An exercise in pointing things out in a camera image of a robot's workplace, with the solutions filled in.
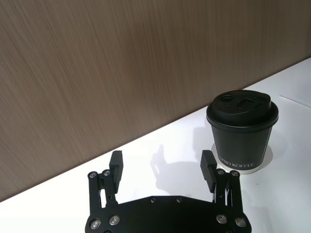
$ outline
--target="wooden wall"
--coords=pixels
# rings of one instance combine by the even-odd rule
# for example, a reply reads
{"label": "wooden wall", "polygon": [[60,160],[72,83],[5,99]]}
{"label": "wooden wall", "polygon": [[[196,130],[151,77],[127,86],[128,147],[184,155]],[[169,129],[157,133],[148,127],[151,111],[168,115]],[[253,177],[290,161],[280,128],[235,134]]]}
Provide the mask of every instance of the wooden wall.
{"label": "wooden wall", "polygon": [[310,0],[0,0],[0,200],[309,56]]}

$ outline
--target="black plastic lid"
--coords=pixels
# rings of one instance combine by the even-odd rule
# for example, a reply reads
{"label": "black plastic lid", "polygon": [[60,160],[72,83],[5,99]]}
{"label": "black plastic lid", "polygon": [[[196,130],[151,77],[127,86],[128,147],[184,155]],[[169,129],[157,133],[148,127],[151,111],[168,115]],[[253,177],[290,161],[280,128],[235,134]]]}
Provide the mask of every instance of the black plastic lid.
{"label": "black plastic lid", "polygon": [[249,90],[229,91],[217,96],[207,108],[207,120],[227,131],[253,132],[273,126],[277,106],[269,95]]}

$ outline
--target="black paper cup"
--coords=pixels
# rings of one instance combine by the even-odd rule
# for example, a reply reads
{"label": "black paper cup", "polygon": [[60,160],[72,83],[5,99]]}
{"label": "black paper cup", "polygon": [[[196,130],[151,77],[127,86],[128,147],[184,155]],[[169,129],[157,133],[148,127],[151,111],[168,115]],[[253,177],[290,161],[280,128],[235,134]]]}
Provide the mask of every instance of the black paper cup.
{"label": "black paper cup", "polygon": [[208,106],[207,120],[221,165],[248,174],[258,170],[263,161],[278,109],[267,94],[229,91]]}

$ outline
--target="white tabletop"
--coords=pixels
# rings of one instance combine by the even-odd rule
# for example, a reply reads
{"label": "white tabletop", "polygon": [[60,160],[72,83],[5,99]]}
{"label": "white tabletop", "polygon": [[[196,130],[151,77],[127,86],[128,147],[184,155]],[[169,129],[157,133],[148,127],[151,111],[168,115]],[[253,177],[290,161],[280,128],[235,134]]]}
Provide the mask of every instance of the white tabletop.
{"label": "white tabletop", "polygon": [[[252,232],[311,232],[311,58],[247,89],[269,94],[279,107],[263,168],[241,176],[243,209]],[[117,148],[124,161],[117,201],[152,195],[211,201],[199,160],[213,142],[203,108]],[[108,168],[110,156],[111,152],[104,154],[1,202],[0,232],[84,233],[89,216],[87,174]]]}

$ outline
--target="screw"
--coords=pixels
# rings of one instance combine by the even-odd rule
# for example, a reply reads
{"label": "screw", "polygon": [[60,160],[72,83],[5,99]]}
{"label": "screw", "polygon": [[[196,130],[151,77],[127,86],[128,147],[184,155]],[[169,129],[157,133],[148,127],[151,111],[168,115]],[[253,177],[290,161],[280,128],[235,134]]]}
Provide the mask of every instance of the screw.
{"label": "screw", "polygon": [[224,215],[217,215],[216,220],[220,224],[226,224],[227,223],[227,218]]}
{"label": "screw", "polygon": [[246,227],[246,221],[244,218],[238,217],[234,221],[239,227]]}
{"label": "screw", "polygon": [[182,199],[181,197],[177,197],[177,198],[176,198],[176,201],[177,201],[178,203],[181,203],[181,202],[183,201],[183,199]]}
{"label": "screw", "polygon": [[110,217],[109,219],[109,224],[111,226],[117,225],[120,222],[120,218],[116,215],[113,215],[112,217]]}
{"label": "screw", "polygon": [[105,175],[105,176],[109,176],[109,175],[110,175],[110,171],[109,171],[109,170],[105,170],[105,171],[104,171],[104,175]]}
{"label": "screw", "polygon": [[93,172],[91,172],[91,173],[89,174],[89,177],[90,177],[90,178],[94,178],[96,175],[97,175],[96,172],[93,171]]}
{"label": "screw", "polygon": [[100,225],[101,225],[101,222],[99,219],[93,220],[91,222],[91,229],[95,230],[95,229],[99,228]]}
{"label": "screw", "polygon": [[224,175],[225,171],[222,170],[222,169],[218,169],[218,170],[217,170],[217,173],[218,173],[219,175]]}
{"label": "screw", "polygon": [[233,176],[239,176],[239,173],[237,171],[231,171],[231,175]]}
{"label": "screw", "polygon": [[151,203],[155,203],[155,202],[156,202],[156,199],[155,199],[155,198],[151,198],[151,199],[150,199],[150,202],[151,202]]}

